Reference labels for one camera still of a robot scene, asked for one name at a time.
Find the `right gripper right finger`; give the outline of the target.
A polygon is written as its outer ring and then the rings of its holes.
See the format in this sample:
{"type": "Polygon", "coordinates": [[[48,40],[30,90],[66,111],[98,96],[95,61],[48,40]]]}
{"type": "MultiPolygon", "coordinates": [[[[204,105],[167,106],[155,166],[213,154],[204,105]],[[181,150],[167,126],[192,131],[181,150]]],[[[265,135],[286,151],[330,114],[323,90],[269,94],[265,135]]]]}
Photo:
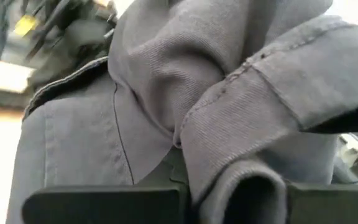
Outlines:
{"type": "Polygon", "coordinates": [[[288,185],[287,224],[358,224],[358,185],[288,185]]]}

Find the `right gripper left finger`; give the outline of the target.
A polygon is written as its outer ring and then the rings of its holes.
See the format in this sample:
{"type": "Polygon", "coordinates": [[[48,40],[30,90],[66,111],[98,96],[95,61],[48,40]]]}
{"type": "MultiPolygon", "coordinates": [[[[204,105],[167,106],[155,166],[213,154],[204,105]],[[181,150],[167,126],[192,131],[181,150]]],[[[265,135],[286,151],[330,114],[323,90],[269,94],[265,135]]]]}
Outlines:
{"type": "Polygon", "coordinates": [[[23,203],[24,224],[185,224],[189,190],[154,186],[51,187],[23,203]]]}

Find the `dark grey jacket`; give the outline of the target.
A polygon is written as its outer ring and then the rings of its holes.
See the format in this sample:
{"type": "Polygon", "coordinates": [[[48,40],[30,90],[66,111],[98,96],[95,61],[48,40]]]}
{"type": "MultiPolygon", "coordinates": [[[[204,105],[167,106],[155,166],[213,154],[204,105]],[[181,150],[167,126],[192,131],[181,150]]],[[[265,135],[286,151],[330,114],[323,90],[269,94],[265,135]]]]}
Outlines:
{"type": "Polygon", "coordinates": [[[287,224],[358,132],[358,25],[333,0],[135,0],[109,54],[25,110],[6,224],[37,190],[134,185],[176,147],[200,224],[287,224]]]}

